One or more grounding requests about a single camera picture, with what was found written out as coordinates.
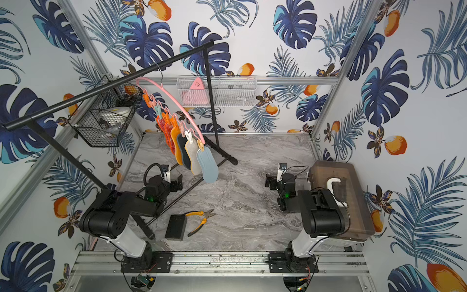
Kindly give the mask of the beige yellow-edged insole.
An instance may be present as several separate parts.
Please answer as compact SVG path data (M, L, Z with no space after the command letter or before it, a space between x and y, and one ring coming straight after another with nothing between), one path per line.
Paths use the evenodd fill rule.
M202 169L197 159L197 152L199 150L197 142L194 139L188 140L184 148L190 159L190 171L194 175L200 175L202 173Z

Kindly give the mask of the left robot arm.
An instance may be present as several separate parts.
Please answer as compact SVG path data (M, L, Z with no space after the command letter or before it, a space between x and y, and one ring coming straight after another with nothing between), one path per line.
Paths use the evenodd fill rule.
M169 194L183 189L182 179L182 175L174 181L167 181L162 175L144 178L142 193L103 189L82 215L79 228L123 252L123 272L148 271L158 264L158 253L127 226L128 219L132 217L141 228L146 227L142 218L158 217Z

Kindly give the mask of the light blue insole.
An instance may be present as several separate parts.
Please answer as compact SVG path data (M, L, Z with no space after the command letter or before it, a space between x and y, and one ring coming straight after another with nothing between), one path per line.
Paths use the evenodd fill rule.
M206 183L215 183L219 176L219 170L210 148L200 148L197 151L197 160L201 166L203 180Z

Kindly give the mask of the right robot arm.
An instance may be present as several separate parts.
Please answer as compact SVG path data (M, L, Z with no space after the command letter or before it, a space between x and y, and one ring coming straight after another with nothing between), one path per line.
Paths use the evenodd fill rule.
M296 183L297 176L283 173L266 175L265 186L278 193L278 208L284 214L300 214L302 230L288 243L281 259L271 259L273 269L286 268L291 273L317 270L313 252L324 241L346 233L350 227L348 205L335 197L343 190L345 180L330 178L326 187Z

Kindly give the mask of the black clothes rack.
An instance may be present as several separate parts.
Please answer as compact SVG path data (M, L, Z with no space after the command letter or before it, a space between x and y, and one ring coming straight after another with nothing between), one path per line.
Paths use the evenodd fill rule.
M107 82L106 84L102 86L95 87L94 89L81 93L69 100L63 101L56 103L53 106L41 109L40 111L32 114L27 114L23 117L20 117L18 119L15 119L11 122L8 122L6 124L1 124L1 128L12 132L18 129L21 129L23 127L28 127L31 129L34 133L39 135L42 140L46 141L52 148L56 149L56 151L59 152L62 156L64 156L68 161L70 161L72 164L76 166L83 174L85 174L92 182L94 182L96 185L101 187L102 189L105 188L106 186L101 182L97 177L95 177L91 172L88 171L88 169L82 165L74 156L72 156L64 147L60 145L58 141L56 141L52 136L48 135L45 131L44 128L41 127L40 125L37 124L37 120L41 119L43 117L46 117L50 114L54 114L60 110L63 110L65 108L68 108L72 105L84 102L92 97L98 96L100 94L103 94L113 88L118 87L121 84L124 83L129 83L133 80L136 80L138 78L142 78L146 74L153 72L153 71L160 71L161 66L168 66L170 64L175 63L176 61L185 59L187 57L190 57L193 54L197 54L199 52L203 53L203 58L204 58L204 64L205 64L205 69L206 69L206 79L208 83L208 91L209 91L209 100L210 100L210 107L211 107L211 112L212 112L212 123L214 125L214 135L215 135L215 141L211 141L209 138L205 137L202 132L199 132L198 134L200 135L201 138L204 139L204 143L207 144L209 147L211 147L213 150L215 150L217 153L219 153L224 159L221 161L220 164L223 164L225 162L230 162L233 165L238 164L238 160L225 152L221 147L220 147L220 141L218 137L218 124L216 120L216 113L214 109L214 93L213 93L213 86L212 86L212 76L210 74L210 63L209 63L209 49L213 46L215 46L216 43L214 40L210 40L208 43L203 44L201 46L195 47L187 52L178 54L172 58L169 58L167 60L164 60L160 63L156 63L152 65L151 67L141 69L139 71L136 71L135 73L132 73L130 75L127 75L125 77L122 77L120 79L116 79L111 82Z

